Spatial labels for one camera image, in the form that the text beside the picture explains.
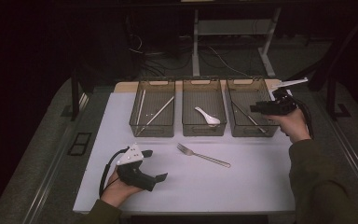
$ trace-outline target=sleeve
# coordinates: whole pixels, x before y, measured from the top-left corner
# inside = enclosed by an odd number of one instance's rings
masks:
[[[79,219],[75,224],[115,224],[117,223],[121,211],[114,206],[97,200],[88,214]]]
[[[313,140],[289,148],[290,183],[296,201],[296,221],[303,223],[358,223],[358,213],[345,188],[336,180],[332,162]]]

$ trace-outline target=transparent storage container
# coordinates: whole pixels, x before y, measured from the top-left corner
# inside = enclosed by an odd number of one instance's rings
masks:
[[[173,137],[175,80],[142,78],[132,108],[130,126],[135,137]]]
[[[182,123],[184,136],[222,136],[227,119],[223,93],[218,77],[185,77],[183,79]],[[210,125],[195,109],[201,108],[220,124]]]
[[[261,77],[244,79],[228,77],[226,87],[227,112],[233,137],[272,137],[278,123],[251,112],[250,105],[270,101],[266,82]]]

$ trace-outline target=person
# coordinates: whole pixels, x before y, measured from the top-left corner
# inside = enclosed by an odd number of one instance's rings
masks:
[[[296,224],[358,224],[358,212],[345,188],[337,181],[334,165],[310,138],[301,110],[265,118],[279,122],[282,132],[293,143],[289,148],[292,162],[289,177],[296,202]],[[101,199],[76,224],[116,223],[121,214],[118,207],[132,194],[141,191],[121,182],[116,170],[108,183],[112,184]]]

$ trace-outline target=silver fork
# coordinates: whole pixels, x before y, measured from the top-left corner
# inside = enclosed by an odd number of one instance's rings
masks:
[[[216,162],[217,164],[222,165],[222,166],[226,166],[226,167],[228,167],[228,168],[231,166],[231,164],[228,163],[228,162],[220,161],[220,160],[217,160],[217,159],[214,159],[214,158],[211,158],[211,157],[207,157],[207,156],[204,156],[204,155],[195,153],[195,152],[193,152],[193,150],[191,150],[191,149],[188,148],[188,147],[183,146],[183,145],[180,144],[180,143],[178,143],[177,148],[178,148],[179,150],[181,150],[183,153],[185,153],[185,155],[187,155],[187,156],[193,156],[193,155],[194,155],[194,156],[198,156],[198,157],[201,157],[201,158],[203,158],[203,159],[205,159],[205,160]]]

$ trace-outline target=dark background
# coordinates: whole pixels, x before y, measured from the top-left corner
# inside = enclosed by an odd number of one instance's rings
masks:
[[[352,16],[358,15],[353,11],[351,6],[284,7],[276,36],[335,37],[338,27],[348,30],[351,23],[345,21],[353,21]],[[159,43],[162,48],[172,46],[178,35],[191,35],[188,27],[192,13],[156,12],[135,14],[138,22],[129,27],[123,24],[124,11],[70,12],[58,10],[49,1],[0,1],[0,195],[52,97],[71,73],[79,76],[81,86],[89,92],[96,85],[111,85],[118,78],[132,80],[137,64],[127,50],[130,41],[124,31],[137,32],[145,41]],[[206,16],[222,14],[217,11]],[[156,28],[159,32],[148,32]],[[342,77],[353,77],[355,73],[358,77],[358,37],[346,55],[340,72],[347,75]],[[351,83],[348,78],[342,81]],[[358,98],[358,81],[349,86]]]

